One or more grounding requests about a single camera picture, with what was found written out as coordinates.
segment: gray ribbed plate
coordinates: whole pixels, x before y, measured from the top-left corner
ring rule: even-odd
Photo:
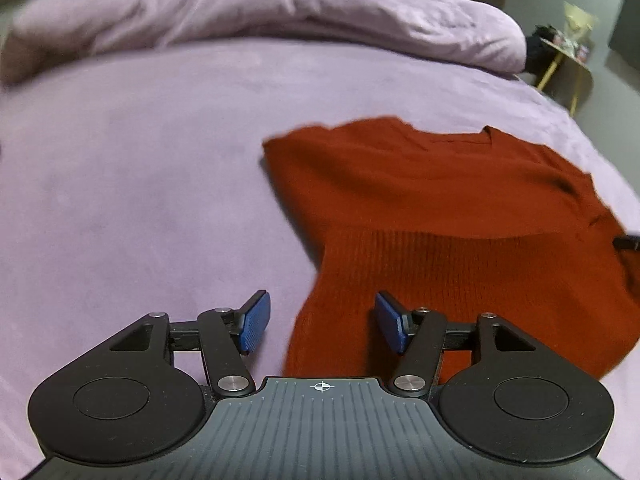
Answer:
[[[149,462],[90,467],[49,460],[31,480],[533,480],[615,476],[593,458],[553,468],[480,456],[441,428],[421,400],[374,379],[270,378],[251,397],[218,403],[190,441]]]

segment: red garment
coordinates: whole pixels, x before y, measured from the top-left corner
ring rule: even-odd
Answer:
[[[640,256],[618,254],[623,231],[591,177],[545,146],[380,118],[302,128],[264,151],[321,260],[285,375],[387,377],[397,358],[371,315],[381,289],[451,321],[495,312],[595,377],[640,336]],[[465,359],[448,358],[444,380]]]

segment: wall-mounted television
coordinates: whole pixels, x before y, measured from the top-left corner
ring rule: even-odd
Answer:
[[[609,48],[636,70],[640,70],[640,0],[622,0],[618,22]]]

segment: wooden table leg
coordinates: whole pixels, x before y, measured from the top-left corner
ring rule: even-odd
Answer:
[[[580,87],[582,85],[582,70],[581,66],[578,67],[578,75],[575,77],[574,98],[571,100],[571,110],[569,116],[575,115],[575,109],[578,107],[578,99],[580,98]]]
[[[545,86],[551,79],[551,76],[556,72],[556,70],[558,70],[558,66],[560,65],[563,57],[564,54],[562,52],[558,52],[552,63],[549,65],[549,68],[546,70],[545,76],[542,78],[542,81],[540,81],[540,84],[538,85],[538,91],[542,92],[545,89]]]

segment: pink fleece blanket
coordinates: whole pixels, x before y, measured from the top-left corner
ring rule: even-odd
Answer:
[[[355,41],[517,73],[526,47],[501,10],[469,0],[33,0],[0,55],[15,84],[80,57],[229,36]]]

